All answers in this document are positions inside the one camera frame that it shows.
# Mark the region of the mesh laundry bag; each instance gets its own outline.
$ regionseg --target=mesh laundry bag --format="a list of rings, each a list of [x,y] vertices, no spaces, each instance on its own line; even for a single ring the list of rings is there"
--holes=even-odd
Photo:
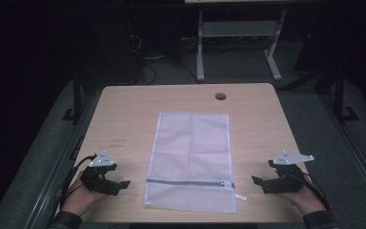
[[[236,212],[227,114],[160,113],[145,204],[184,211]]]

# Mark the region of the human hand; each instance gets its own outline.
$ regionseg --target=human hand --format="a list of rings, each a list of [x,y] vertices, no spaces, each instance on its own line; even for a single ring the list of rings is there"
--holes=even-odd
[[[70,212],[81,217],[88,211],[88,209],[94,205],[97,201],[106,198],[108,195],[91,192],[83,185],[82,177],[83,172],[80,172],[78,178],[70,186],[68,191],[68,197],[64,202],[64,206],[61,211]]]
[[[307,182],[313,185],[308,176],[304,177]],[[289,200],[302,215],[307,215],[317,211],[327,211],[322,202],[306,186],[302,186],[302,188],[296,193],[281,193],[277,195]]]

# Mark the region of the wooden table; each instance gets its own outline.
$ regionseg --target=wooden table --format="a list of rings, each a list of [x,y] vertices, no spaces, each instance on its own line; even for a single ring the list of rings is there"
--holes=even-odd
[[[215,94],[224,93],[225,100]],[[144,187],[159,112],[229,114],[237,213],[207,214],[144,205]],[[301,221],[287,200],[265,195],[251,176],[277,178],[267,162],[283,150],[298,152],[295,139],[270,84],[117,86],[99,100],[78,159],[106,150],[118,167],[106,178],[131,180],[117,197],[96,204],[86,221],[111,222],[285,222]],[[80,168],[84,169],[89,162]]]

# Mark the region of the cable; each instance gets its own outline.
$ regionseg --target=cable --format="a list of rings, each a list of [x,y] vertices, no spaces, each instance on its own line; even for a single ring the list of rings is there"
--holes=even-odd
[[[310,179],[311,179],[311,181],[312,181],[312,183],[313,184],[315,184],[316,186],[317,186],[317,189],[319,190],[319,192],[322,194],[322,196],[324,197],[324,198],[326,198],[326,194],[325,194],[325,192],[323,191],[323,189],[320,187],[320,185],[319,185],[319,183],[316,181],[316,179],[315,178],[313,178],[311,175],[309,175],[309,174],[306,174],[306,173],[302,173],[302,174],[304,174],[304,175],[306,175],[306,176],[308,176]]]
[[[137,47],[136,47],[136,49],[137,50],[139,50],[139,48],[141,47],[141,45],[142,45],[142,40],[141,40],[141,38],[139,37],[139,36],[137,36],[137,35],[130,35],[130,38],[137,38],[138,39],[138,45],[137,45]]]
[[[168,57],[168,56],[167,55],[158,55],[158,56],[154,56],[154,57],[146,56],[145,60],[160,60],[160,59],[163,59],[166,57]]]
[[[80,188],[83,185],[83,184],[79,185],[78,187],[76,187],[75,189],[73,189],[72,191],[70,191],[67,194],[71,181],[73,180],[73,177],[75,176],[76,172],[79,170],[79,167],[86,160],[88,160],[88,159],[94,160],[96,157],[97,157],[97,155],[94,154],[93,156],[86,156],[81,161],[79,161],[79,163],[70,170],[67,177],[64,178],[64,180],[60,184],[57,191],[54,194],[52,194],[54,196],[54,201],[53,201],[52,211],[51,211],[49,221],[46,224],[46,228],[50,227],[50,224],[52,223],[52,220],[54,219],[54,216],[55,216],[55,210],[57,209],[58,205],[60,206],[60,209],[61,209],[62,206],[64,205],[65,200],[67,199],[67,196],[69,196],[72,192],[74,192],[76,189]]]
[[[192,78],[195,80],[196,83],[201,83],[197,80],[197,77],[192,73],[192,71],[187,68],[186,66],[184,66],[183,64],[179,63],[179,62],[161,62],[161,63],[152,63],[151,65],[160,65],[160,64],[174,64],[174,65],[178,65],[180,67],[182,67],[183,69],[187,70],[187,72],[189,72],[189,74],[192,76]]]
[[[307,187],[309,190],[311,190],[311,192],[313,192],[316,197],[319,199],[319,201],[325,206],[325,208],[330,211],[331,210],[331,207],[329,206],[329,203],[328,203],[328,200],[321,194],[319,193],[319,191],[317,191],[317,189],[312,185],[310,184],[309,182],[305,181],[305,180],[302,180],[300,179],[299,177],[291,174],[291,173],[286,173],[286,175],[298,180],[299,182],[301,182],[305,187]]]
[[[221,44],[221,39],[204,40],[203,44],[203,52],[208,55],[220,55],[229,52],[228,45]]]
[[[70,191],[70,192],[68,193],[68,197],[69,197],[73,192],[75,192],[78,188],[80,188],[80,187],[82,187],[82,186],[83,186],[83,184],[79,184],[79,186],[78,186],[78,187],[76,187],[76,188],[72,189],[72,191]]]
[[[152,67],[148,66],[148,65],[144,65],[144,67],[145,67],[145,68],[148,68],[148,69],[150,69],[150,70],[152,70],[152,71],[153,71],[153,73],[154,73],[154,77],[153,77],[153,79],[151,80],[151,82],[148,82],[148,81],[147,81],[147,79],[146,79],[146,77],[145,77],[145,74],[143,74],[142,83],[143,83],[143,84],[147,84],[147,85],[151,85],[151,84],[155,81],[155,79],[156,79],[156,77],[157,77],[156,70],[155,70],[154,68],[152,68]]]
[[[181,38],[182,41],[182,52],[187,52],[189,50],[195,49],[197,48],[197,38]],[[188,45],[185,45],[184,43],[187,43],[187,41],[192,41],[191,43],[189,43]]]

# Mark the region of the grommet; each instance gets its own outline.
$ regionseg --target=grommet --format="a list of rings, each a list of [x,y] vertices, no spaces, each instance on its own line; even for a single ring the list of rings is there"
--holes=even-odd
[[[224,93],[217,93],[215,94],[215,98],[218,100],[225,100],[227,98],[227,95]]]

